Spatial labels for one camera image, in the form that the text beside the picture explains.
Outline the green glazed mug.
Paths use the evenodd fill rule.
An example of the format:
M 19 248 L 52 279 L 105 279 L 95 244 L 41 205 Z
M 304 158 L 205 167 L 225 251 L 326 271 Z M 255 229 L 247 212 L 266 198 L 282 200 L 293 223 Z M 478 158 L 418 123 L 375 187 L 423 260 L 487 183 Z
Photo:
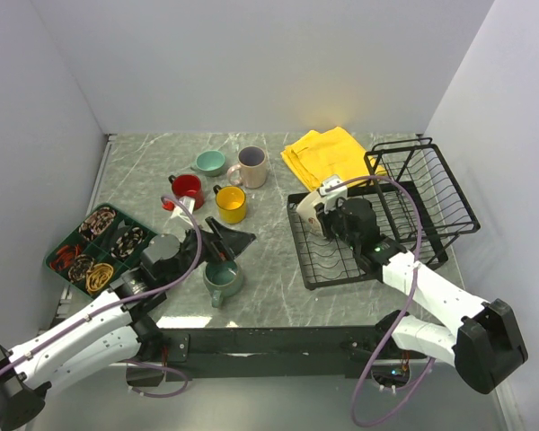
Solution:
M 244 275 L 235 261 L 208 263 L 203 272 L 203 282 L 210 294 L 211 306 L 220 308 L 226 298 L 241 291 Z

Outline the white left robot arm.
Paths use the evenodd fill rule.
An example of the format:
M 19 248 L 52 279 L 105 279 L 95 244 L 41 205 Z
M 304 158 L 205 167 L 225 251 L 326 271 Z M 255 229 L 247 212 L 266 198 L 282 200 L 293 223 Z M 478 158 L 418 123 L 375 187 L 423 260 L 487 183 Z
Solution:
M 149 313 L 201 263 L 236 259 L 255 241 L 206 220 L 179 240 L 156 235 L 133 269 L 123 272 L 89 305 L 54 328 L 21 345 L 0 345 L 0 428 L 15 430 L 32 421 L 56 390 L 112 363 L 149 361 L 163 350 L 163 333 Z

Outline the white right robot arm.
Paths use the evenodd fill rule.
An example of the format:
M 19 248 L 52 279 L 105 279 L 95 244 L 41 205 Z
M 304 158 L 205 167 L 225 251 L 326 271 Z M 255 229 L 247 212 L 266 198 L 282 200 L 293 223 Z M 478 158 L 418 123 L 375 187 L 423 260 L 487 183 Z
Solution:
M 504 301 L 488 302 L 441 277 L 413 252 L 381 233 L 363 198 L 321 198 L 315 205 L 323 234 L 349 246 L 358 268 L 407 296 L 437 318 L 422 321 L 407 310 L 380 322 L 378 352 L 414 351 L 451 365 L 472 389 L 488 394 L 528 359 L 517 318 Z

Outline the yellow mug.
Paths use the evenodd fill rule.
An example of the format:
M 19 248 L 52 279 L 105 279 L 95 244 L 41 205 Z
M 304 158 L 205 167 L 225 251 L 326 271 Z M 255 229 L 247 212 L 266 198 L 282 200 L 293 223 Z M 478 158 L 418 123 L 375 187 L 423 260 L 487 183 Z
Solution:
M 218 213 L 227 224 L 238 224 L 246 217 L 246 195 L 236 186 L 213 187 Z

